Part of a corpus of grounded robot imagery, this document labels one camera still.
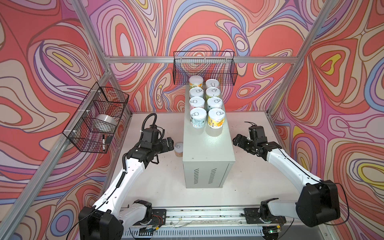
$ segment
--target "yellow can label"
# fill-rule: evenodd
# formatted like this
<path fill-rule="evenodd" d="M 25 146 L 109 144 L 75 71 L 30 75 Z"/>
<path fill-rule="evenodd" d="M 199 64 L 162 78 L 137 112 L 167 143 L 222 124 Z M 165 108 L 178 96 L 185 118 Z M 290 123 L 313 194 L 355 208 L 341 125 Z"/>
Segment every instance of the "yellow can label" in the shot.
<path fill-rule="evenodd" d="M 194 83 L 189 83 L 189 89 L 191 88 L 202 88 L 203 84 L 194 84 Z"/>
<path fill-rule="evenodd" d="M 215 119 L 212 119 L 210 116 L 208 116 L 208 125 L 211 128 L 221 128 L 223 126 L 225 118 L 216 121 Z"/>

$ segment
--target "can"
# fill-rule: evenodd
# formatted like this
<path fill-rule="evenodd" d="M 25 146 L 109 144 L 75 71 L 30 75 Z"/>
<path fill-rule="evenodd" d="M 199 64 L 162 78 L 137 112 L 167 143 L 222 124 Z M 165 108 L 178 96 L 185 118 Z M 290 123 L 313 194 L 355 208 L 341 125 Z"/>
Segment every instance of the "can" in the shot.
<path fill-rule="evenodd" d="M 223 100 L 218 97 L 212 97 L 207 100 L 207 111 L 211 110 L 212 108 L 222 108 L 223 106 Z"/>
<path fill-rule="evenodd" d="M 203 108 L 192 109 L 190 115 L 192 127 L 202 128 L 205 126 L 205 117 L 207 116 L 207 112 Z"/>
<path fill-rule="evenodd" d="M 225 112 L 220 108 L 212 108 L 208 112 L 208 125 L 211 128 L 217 129 L 223 126 L 225 121 Z"/>
<path fill-rule="evenodd" d="M 205 85 L 207 86 L 207 88 L 218 88 L 220 83 L 216 79 L 211 78 L 205 81 Z"/>
<path fill-rule="evenodd" d="M 177 157 L 183 156 L 183 142 L 178 142 L 174 145 L 175 155 Z"/>
<path fill-rule="evenodd" d="M 212 97 L 220 97 L 220 90 L 218 88 L 207 88 L 205 91 L 205 98 L 208 100 Z"/>
<path fill-rule="evenodd" d="M 189 88 L 202 88 L 203 81 L 203 78 L 199 75 L 193 75 L 189 78 Z"/>
<path fill-rule="evenodd" d="M 192 97 L 189 100 L 189 110 L 193 108 L 204 108 L 205 100 L 202 97 Z"/>
<path fill-rule="evenodd" d="M 204 90 L 201 89 L 201 88 L 198 88 L 198 87 L 191 88 L 189 90 L 189 97 L 190 98 L 192 98 L 192 97 L 203 97 L 203 94 L 204 94 Z"/>

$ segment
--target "swirly pattern backdrop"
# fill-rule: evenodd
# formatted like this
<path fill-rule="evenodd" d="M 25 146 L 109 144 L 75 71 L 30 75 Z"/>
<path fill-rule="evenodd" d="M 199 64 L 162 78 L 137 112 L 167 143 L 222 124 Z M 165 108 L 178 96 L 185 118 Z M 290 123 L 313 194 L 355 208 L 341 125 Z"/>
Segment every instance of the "swirly pattern backdrop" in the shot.
<path fill-rule="evenodd" d="M 384 239 L 383 39 L 383 1 L 339 1 L 273 113 L 290 155 L 344 186 L 339 239 Z"/>
<path fill-rule="evenodd" d="M 0 1 L 0 220 L 103 72 L 70 0 Z M 107 154 L 68 147 L 13 239 L 65 238 L 97 199 L 126 121 Z"/>
<path fill-rule="evenodd" d="M 320 0 L 93 0 L 86 4 L 109 56 L 173 56 L 174 51 L 233 50 L 236 56 L 296 56 Z M 172 64 L 111 66 L 132 111 L 183 111 L 185 90 Z M 266 110 L 288 64 L 238 64 L 225 86 L 227 111 Z"/>

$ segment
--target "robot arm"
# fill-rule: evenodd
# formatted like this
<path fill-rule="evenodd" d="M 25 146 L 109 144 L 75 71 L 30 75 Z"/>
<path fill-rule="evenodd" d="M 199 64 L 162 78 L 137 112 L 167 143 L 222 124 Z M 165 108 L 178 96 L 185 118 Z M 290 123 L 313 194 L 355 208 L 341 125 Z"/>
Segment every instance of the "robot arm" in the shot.
<path fill-rule="evenodd" d="M 268 142 L 263 127 L 253 124 L 249 133 L 250 139 L 238 134 L 233 144 L 274 165 L 300 193 L 297 201 L 268 199 L 261 202 L 261 220 L 269 221 L 275 216 L 293 217 L 314 227 L 340 217 L 338 190 L 332 181 L 321 180 L 294 161 L 279 144 Z"/>
<path fill-rule="evenodd" d="M 151 116 L 154 116 L 153 124 L 150 128 L 144 129 L 146 121 Z M 128 209 L 124 211 L 120 209 L 133 183 L 148 164 L 150 162 L 158 164 L 158 154 L 174 149 L 170 137 L 162 139 L 165 130 L 163 129 L 161 133 L 157 129 L 156 119 L 155 113 L 145 118 L 139 142 L 123 155 L 123 168 L 119 175 L 91 208 L 83 207 L 79 213 L 81 240 L 120 240 L 124 229 L 136 222 L 142 225 L 152 224 L 152 204 L 147 201 L 137 200 Z"/>

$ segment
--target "black wire basket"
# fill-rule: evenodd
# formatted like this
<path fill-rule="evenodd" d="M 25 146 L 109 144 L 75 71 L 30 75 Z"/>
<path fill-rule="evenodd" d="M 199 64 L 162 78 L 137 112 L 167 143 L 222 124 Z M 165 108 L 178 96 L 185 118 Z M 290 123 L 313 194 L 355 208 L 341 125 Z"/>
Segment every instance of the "black wire basket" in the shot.
<path fill-rule="evenodd" d="M 234 51 L 174 51 L 173 83 L 188 84 L 189 78 L 199 75 L 204 83 L 216 79 L 220 85 L 235 85 L 237 67 Z"/>
<path fill-rule="evenodd" d="M 81 152 L 106 153 L 127 106 L 129 95 L 99 87 L 67 138 Z"/>

